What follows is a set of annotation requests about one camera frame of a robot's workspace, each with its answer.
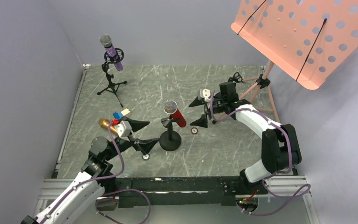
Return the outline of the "black round-base clip stand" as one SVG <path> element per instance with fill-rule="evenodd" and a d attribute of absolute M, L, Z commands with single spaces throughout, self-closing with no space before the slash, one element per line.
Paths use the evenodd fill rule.
<path fill-rule="evenodd" d="M 173 130 L 173 123 L 177 122 L 178 119 L 173 119 L 171 116 L 161 119 L 161 123 L 167 130 L 160 135 L 159 144 L 167 152 L 175 151 L 181 145 L 180 134 Z"/>

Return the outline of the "red glitter microphone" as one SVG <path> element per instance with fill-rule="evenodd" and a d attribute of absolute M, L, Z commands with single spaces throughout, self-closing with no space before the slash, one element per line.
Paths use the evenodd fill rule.
<path fill-rule="evenodd" d="M 166 114 L 169 114 L 171 116 L 171 118 L 178 120 L 178 126 L 181 128 L 186 127 L 187 122 L 185 120 L 185 118 L 183 117 L 183 115 L 181 114 L 178 105 L 175 101 L 169 100 L 166 101 L 165 105 L 164 105 L 164 112 Z"/>

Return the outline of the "black round-base mic stand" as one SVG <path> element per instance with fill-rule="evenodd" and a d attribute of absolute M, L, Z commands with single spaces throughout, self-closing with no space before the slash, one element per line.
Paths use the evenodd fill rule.
<path fill-rule="evenodd" d="M 235 72 L 232 77 L 228 78 L 228 82 L 241 83 L 243 82 L 243 77 L 240 75 L 239 72 Z"/>

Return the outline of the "gold microphone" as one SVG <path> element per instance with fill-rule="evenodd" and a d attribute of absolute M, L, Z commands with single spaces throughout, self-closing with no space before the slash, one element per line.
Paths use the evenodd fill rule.
<path fill-rule="evenodd" d="M 109 121 L 108 119 L 101 118 L 101 119 L 99 119 L 98 124 L 99 124 L 99 126 L 100 126 L 102 129 L 104 129 L 104 130 L 108 130 L 108 128 L 110 128 L 111 133 L 112 133 L 114 136 L 118 136 L 117 130 L 114 128 L 114 126 L 113 126 L 113 125 L 109 126 L 109 125 L 110 125 L 110 121 Z"/>

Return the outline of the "purple glitter microphone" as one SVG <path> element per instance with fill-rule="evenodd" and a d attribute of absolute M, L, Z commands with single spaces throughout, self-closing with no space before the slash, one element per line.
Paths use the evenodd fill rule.
<path fill-rule="evenodd" d="M 124 58 L 124 52 L 113 46 L 111 37 L 108 34 L 102 34 L 99 41 L 104 46 L 109 61 L 114 64 L 117 71 L 122 71 L 124 67 L 121 61 Z"/>

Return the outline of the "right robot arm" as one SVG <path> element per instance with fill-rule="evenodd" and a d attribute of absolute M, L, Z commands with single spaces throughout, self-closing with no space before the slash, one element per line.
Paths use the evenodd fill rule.
<path fill-rule="evenodd" d="M 274 174 L 289 172 L 294 165 L 301 163 L 296 130 L 291 124 L 273 121 L 249 101 L 240 99 L 235 82 L 223 82 L 219 88 L 218 93 L 208 89 L 199 90 L 189 107 L 202 105 L 204 115 L 191 125 L 207 128 L 211 119 L 214 122 L 224 120 L 216 118 L 215 114 L 225 113 L 228 118 L 244 124 L 261 138 L 260 160 L 240 172 L 245 183 L 254 184 Z"/>

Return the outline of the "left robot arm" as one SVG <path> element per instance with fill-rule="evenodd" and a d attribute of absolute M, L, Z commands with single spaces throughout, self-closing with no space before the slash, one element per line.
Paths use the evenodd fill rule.
<path fill-rule="evenodd" d="M 93 202 L 115 201 L 115 195 L 130 191 L 116 178 L 124 171 L 122 152 L 134 148 L 145 160 L 158 143 L 157 138 L 140 140 L 133 133 L 149 125 L 126 116 L 108 122 L 110 139 L 103 136 L 91 142 L 88 159 L 71 184 L 43 211 L 34 217 L 26 216 L 23 224 L 71 224 Z"/>

